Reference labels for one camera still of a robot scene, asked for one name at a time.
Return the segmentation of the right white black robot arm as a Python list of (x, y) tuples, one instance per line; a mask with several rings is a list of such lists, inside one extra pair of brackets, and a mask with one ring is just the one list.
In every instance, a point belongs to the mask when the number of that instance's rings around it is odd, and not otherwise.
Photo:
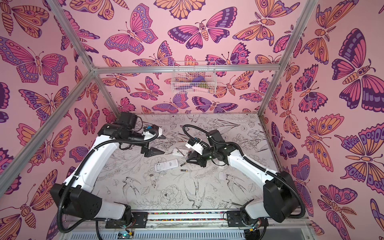
[(242, 172), (263, 191), (260, 200), (250, 200), (240, 208), (245, 225), (257, 219), (271, 218), (278, 223), (285, 219), (300, 219), (306, 214), (303, 199), (299, 196), (294, 181), (286, 171), (273, 171), (249, 156), (234, 142), (226, 142), (219, 131), (204, 132), (207, 142), (189, 137), (186, 147), (192, 150), (187, 162), (206, 167), (207, 161), (219, 160)]

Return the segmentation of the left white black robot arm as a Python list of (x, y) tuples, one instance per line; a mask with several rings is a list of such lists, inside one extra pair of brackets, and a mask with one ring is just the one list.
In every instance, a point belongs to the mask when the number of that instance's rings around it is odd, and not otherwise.
[(149, 146), (150, 142), (164, 137), (161, 127), (148, 126), (138, 133), (135, 126), (139, 118), (133, 113), (122, 112), (116, 121), (104, 124), (80, 165), (62, 184), (54, 184), (51, 188), (50, 194), (58, 207), (59, 232), (69, 233), (85, 221), (115, 221), (120, 227), (132, 223), (129, 205), (105, 201), (93, 194), (93, 189), (107, 160), (122, 144), (129, 148), (141, 147), (145, 157), (164, 154)]

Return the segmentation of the white remote with display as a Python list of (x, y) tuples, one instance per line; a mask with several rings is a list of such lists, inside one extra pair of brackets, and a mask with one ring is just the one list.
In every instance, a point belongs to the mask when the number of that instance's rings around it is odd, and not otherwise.
[(179, 166), (178, 160), (169, 160), (166, 162), (156, 163), (155, 164), (155, 172), (163, 172), (170, 169), (177, 168)]

